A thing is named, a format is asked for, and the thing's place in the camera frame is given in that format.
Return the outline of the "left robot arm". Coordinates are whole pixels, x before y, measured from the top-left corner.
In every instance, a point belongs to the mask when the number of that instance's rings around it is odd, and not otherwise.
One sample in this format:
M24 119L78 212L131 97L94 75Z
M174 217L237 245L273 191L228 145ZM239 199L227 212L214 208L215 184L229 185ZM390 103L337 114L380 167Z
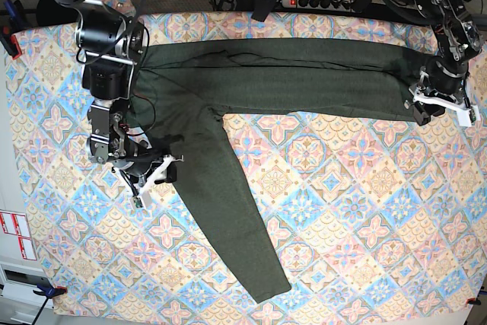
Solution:
M473 126L481 116L470 100L469 61L481 53L483 39L463 0L414 0L420 17L391 0L383 1L400 17L431 27L437 39L439 54L420 68L419 80L409 87L412 99L405 101L415 121L423 126L452 110L462 127Z

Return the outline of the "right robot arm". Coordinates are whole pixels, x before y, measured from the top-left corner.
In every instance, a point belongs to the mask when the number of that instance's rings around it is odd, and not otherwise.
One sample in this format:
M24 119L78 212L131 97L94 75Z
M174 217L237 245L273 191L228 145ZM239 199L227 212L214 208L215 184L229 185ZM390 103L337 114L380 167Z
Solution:
M151 188L175 181L174 163L182 160L166 148L136 142L129 133L126 114L136 73L148 50L149 32L137 16L125 15L103 0L55 1L79 13L76 59L82 66L82 87L94 99L87 114L88 157L94 163L110 164L132 194L132 206L144 209L151 203Z

